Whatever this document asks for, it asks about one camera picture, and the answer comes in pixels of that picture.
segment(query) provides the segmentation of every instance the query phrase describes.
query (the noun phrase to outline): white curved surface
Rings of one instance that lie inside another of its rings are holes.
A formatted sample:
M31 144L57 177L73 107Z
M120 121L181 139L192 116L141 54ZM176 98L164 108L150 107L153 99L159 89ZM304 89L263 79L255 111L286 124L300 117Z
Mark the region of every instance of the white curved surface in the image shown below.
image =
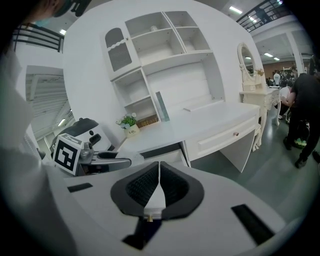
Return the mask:
M187 218L163 221L142 254L232 256L254 249L254 240L231 210L242 204L246 204L273 232L278 233L285 227L284 220L270 206L236 182L179 163L171 165L202 183L204 199ZM116 181L137 170L135 166L105 174L66 178L65 182L67 186L85 182L93 185L72 193L72 196L101 228L122 240L133 234L138 218L122 214L113 203L110 190ZM105 241L105 244L105 247L119 248L118 243L114 246Z
M65 89L75 119L86 117L102 125L112 144L125 135L115 124L126 112L119 103L100 45L100 33L124 26L125 21L155 12L187 11L200 27L217 61L225 100L240 102L242 74L237 47L246 43L258 68L262 67L250 34L223 13L193 0L113 0L87 11L67 31L63 46Z

